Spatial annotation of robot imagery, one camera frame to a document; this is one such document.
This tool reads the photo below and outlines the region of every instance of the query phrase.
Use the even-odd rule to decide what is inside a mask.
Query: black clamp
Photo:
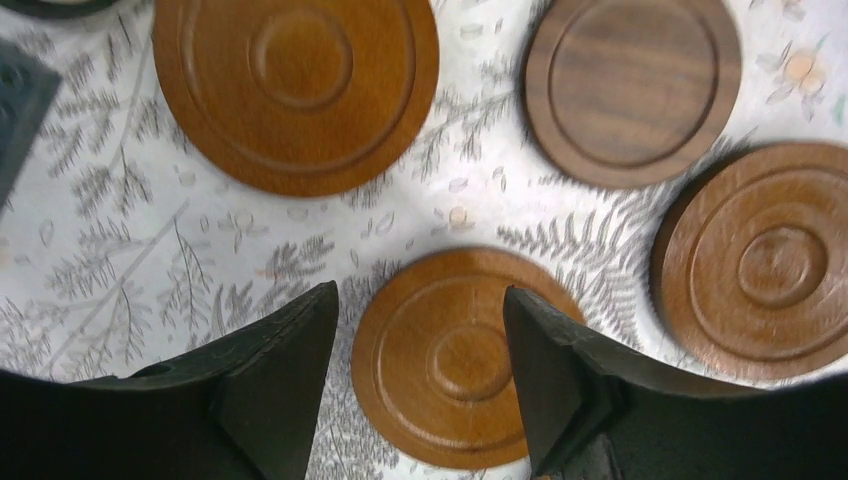
[[[510,288],[504,321],[534,475],[848,478],[848,375],[774,391],[649,358]]]
[[[118,0],[85,0],[79,3],[56,3],[49,0],[0,0],[0,7],[22,15],[50,20],[85,17],[114,5]]]
[[[16,45],[0,40],[0,208],[14,188],[61,81]]]
[[[302,479],[338,313],[325,283],[126,379],[0,371],[0,478]]]

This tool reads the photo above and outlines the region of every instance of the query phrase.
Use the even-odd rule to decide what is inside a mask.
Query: round wooden coaster
[[[633,188],[707,152],[736,101],[741,52],[724,2],[557,0],[525,76],[551,160],[583,182]]]
[[[427,0],[161,0],[153,38],[188,138],[282,195],[339,193],[383,172],[418,134],[439,73]]]
[[[368,419],[401,451],[462,469],[527,455],[503,326],[510,285],[583,321],[544,270],[484,248],[420,260],[369,305],[353,346],[353,386]]]
[[[690,187],[652,255],[669,331],[707,365],[752,380],[848,353],[848,151],[756,151]]]

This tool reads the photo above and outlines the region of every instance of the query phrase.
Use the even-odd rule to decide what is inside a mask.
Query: light brown wooden coaster
[[[420,260],[375,296],[354,341],[353,385],[368,419],[401,451],[461,469],[527,455],[503,326],[510,285],[583,321],[540,267],[484,248]]]
[[[763,148],[684,191],[652,255],[660,317],[683,347],[749,380],[848,354],[848,151]]]
[[[439,44],[427,0],[159,0],[156,70],[221,170],[281,195],[360,186],[412,143]]]

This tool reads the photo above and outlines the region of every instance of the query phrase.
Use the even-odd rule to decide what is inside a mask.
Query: white tablecloth
[[[527,140],[518,65],[547,0],[432,3],[440,101],[418,140],[377,180],[317,200],[242,186],[194,150],[158,87],[152,1],[60,23],[0,11],[0,35],[65,76],[0,222],[0,366],[57,381],[127,375],[335,279],[343,313],[309,478],[525,479],[525,461],[455,472],[399,454],[362,415],[349,378],[355,325],[393,272],[489,245],[557,275],[592,327],[719,376],[656,319],[653,235],[680,187],[733,148],[848,139],[848,2],[728,1],[744,68],[724,135],[685,178],[630,191],[577,184]],[[814,68],[785,69],[795,55]]]

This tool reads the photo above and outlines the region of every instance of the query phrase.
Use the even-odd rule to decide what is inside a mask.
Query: black rubber pad
[[[30,17],[63,19],[91,15],[111,6],[117,1],[89,0],[79,4],[58,4],[41,0],[0,0],[0,6]]]
[[[0,39],[0,206],[15,185],[62,77]]]

